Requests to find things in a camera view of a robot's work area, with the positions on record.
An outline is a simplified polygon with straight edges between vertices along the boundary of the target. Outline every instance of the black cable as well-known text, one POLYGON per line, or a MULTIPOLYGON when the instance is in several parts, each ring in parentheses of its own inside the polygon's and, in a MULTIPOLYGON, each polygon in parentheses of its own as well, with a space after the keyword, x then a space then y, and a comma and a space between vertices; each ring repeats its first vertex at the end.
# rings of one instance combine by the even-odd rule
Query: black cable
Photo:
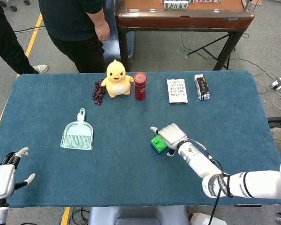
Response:
MULTIPOLYGON (((194 51, 193 49, 187 48, 187 47, 184 45, 182 33, 183 33, 183 31, 181 32, 181 42, 182 42, 183 47, 184 47, 186 50, 194 51)), ((208 58, 205 58, 205 57, 204 57, 202 54, 200 54, 199 52, 196 52, 196 53, 197 53, 199 56, 203 57, 205 60, 208 60, 208 58)))
MULTIPOLYGON (((193 49, 187 48, 187 47, 185 46, 184 41, 183 41, 182 33, 183 33, 183 32, 181 32, 181 42, 182 42, 183 47, 184 47, 185 49, 189 50, 189 51, 194 51, 193 49)), ((250 37, 247 33, 243 33, 242 36, 243 36, 243 38, 246 38, 246 39, 248 39, 248 38, 250 37)), ((203 55, 200 54, 199 52, 196 52, 196 53, 197 53, 199 56, 201 56, 203 59, 205 59, 205 60, 214 60, 213 58, 206 58, 205 56, 203 56, 203 55)), ((266 71, 263 70, 259 65, 255 64, 255 63, 253 63, 253 62, 251 62, 251 61, 249 61, 249 60, 245 60, 245 59, 241 59, 241 58, 235 58, 235 59, 230 59, 230 60, 243 60, 243 61, 249 62, 249 63, 251 63, 251 64, 257 66, 257 67, 263 72, 263 73, 257 74, 256 76, 261 75, 261 74, 266 74, 269 78, 271 78, 271 79, 273 79, 273 80, 279 80, 279 78, 278 78, 275 74, 266 72, 266 71)), ((263 88, 266 89, 266 91, 264 91, 264 92, 258 92, 259 94, 266 94, 266 93, 269 92, 269 88, 267 88, 267 87, 261 85, 261 84, 258 83, 258 82, 255 82, 255 83, 256 83, 257 85, 259 85, 259 86, 261 86, 261 87, 263 87, 263 88)))
MULTIPOLYGON (((222 165, 220 164, 220 162, 219 161, 217 161, 217 160, 215 160, 215 159, 212 159, 212 163, 217 163, 218 164, 218 166, 219 166, 219 168, 220 168, 220 170, 221 170, 221 176, 222 176, 222 179, 224 178, 224 170, 223 170, 223 167, 222 167, 222 165)), ((213 219, 213 217, 214 217, 214 212, 215 212, 215 209, 216 209, 216 207, 217 207, 217 204, 219 203, 219 200, 220 200, 220 196, 221 196, 221 189, 219 189, 219 192, 218 192, 218 194, 217 194, 217 197, 216 197, 216 201, 215 201, 215 203, 214 203, 214 208, 212 209, 212 212, 211 212, 211 215, 210 215, 210 220, 209 220, 209 223, 208 223, 208 225, 211 225, 211 222, 212 222, 212 219, 213 219)))
POLYGON ((89 219, 86 219, 86 218, 84 217, 83 212, 88 212, 88 213, 89 213, 89 211, 84 210, 83 207, 81 208, 81 217, 82 217, 82 219, 85 220, 86 222, 89 222, 89 219))
POLYGON ((245 39, 248 39, 250 37, 250 35, 248 35, 247 33, 243 33, 242 37, 245 38, 245 39))
POLYGON ((264 72, 265 74, 267 74, 267 76, 269 76, 270 78, 272 78, 272 77, 271 77, 270 75, 268 75, 268 74, 274 75, 274 77, 275 77, 277 80, 279 79, 275 74, 272 74, 272 73, 269 73, 269 72, 263 70, 259 65, 257 65, 256 63, 251 62, 250 60, 245 60, 245 59, 241 59, 241 58, 235 58, 235 59, 230 59, 230 60, 242 60, 242 61, 249 62, 249 63, 251 63, 251 64, 257 66, 262 72, 264 72))
POLYGON ((211 225, 212 219, 213 219, 213 217, 214 217, 215 209, 216 209, 217 204, 219 203, 219 200, 220 200, 221 191, 222 191, 222 190, 219 189, 219 193, 217 194, 216 201, 215 201, 215 203, 214 203, 214 208, 212 209, 212 213, 211 213, 211 215, 210 215, 210 220, 209 220, 208 225, 211 225))
POLYGON ((255 8, 256 8, 256 6, 257 6, 258 2, 259 2, 259 0, 257 0, 256 5, 255 5, 255 7, 254 7, 253 11, 255 11, 255 8))
POLYGON ((42 28, 42 27, 45 27, 45 26, 39 26, 39 27, 31 27, 31 28, 27 28, 27 29, 23 29, 23 30, 15 30, 14 32, 22 32, 22 31, 26 31, 26 30, 34 30, 36 28, 42 28))
POLYGON ((82 207, 80 210, 74 211, 75 208, 76 208, 76 207, 74 207, 73 210, 72 210, 72 215, 71 215, 70 218, 69 218, 68 225, 71 224, 71 220, 73 221, 73 223, 74 223, 75 225, 88 225, 89 220, 84 217, 83 212, 89 213, 89 211, 83 209, 83 207, 82 207), (78 212, 81 212, 81 217, 82 217, 82 219, 80 220, 80 224, 74 220, 74 214, 76 214, 76 213, 78 213, 78 212))
POLYGON ((37 225, 37 224, 33 224, 33 223, 23 223, 23 224, 20 224, 20 225, 37 225))

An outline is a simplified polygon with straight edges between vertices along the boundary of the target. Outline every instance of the dustpan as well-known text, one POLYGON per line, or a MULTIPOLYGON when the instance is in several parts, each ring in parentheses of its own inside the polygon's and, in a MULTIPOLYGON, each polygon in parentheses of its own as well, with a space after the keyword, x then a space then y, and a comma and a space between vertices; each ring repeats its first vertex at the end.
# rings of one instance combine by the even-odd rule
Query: dustpan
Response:
POLYGON ((69 123, 62 135, 60 146, 64 149, 93 149, 94 130, 90 124, 84 121, 85 109, 80 109, 77 121, 69 123))

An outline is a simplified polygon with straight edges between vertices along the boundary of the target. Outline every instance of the sneaker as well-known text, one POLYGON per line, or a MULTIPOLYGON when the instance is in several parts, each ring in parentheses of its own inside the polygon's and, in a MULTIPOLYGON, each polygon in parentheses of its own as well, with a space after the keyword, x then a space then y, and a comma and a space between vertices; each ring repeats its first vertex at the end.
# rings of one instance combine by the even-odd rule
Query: sneaker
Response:
POLYGON ((39 74, 44 74, 45 72, 48 71, 48 66, 47 65, 38 65, 33 67, 39 74))

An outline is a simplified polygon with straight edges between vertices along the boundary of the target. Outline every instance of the green block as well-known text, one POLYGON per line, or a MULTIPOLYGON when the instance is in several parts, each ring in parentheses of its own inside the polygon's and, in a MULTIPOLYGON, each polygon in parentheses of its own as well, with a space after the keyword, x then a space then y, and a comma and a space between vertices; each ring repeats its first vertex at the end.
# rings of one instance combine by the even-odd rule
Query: green block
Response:
POLYGON ((161 153, 163 150, 167 148, 166 143, 159 135, 157 135, 155 138, 151 140, 151 146, 155 149, 157 153, 161 153))

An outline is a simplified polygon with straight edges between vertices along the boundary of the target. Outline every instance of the red bottle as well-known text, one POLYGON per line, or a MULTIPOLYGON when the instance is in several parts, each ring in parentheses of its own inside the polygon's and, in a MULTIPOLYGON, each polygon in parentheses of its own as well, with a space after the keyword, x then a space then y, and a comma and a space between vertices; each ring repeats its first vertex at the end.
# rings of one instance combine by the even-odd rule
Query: red bottle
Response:
POLYGON ((144 73, 134 75, 134 96, 137 100, 144 100, 146 96, 147 76, 144 73))

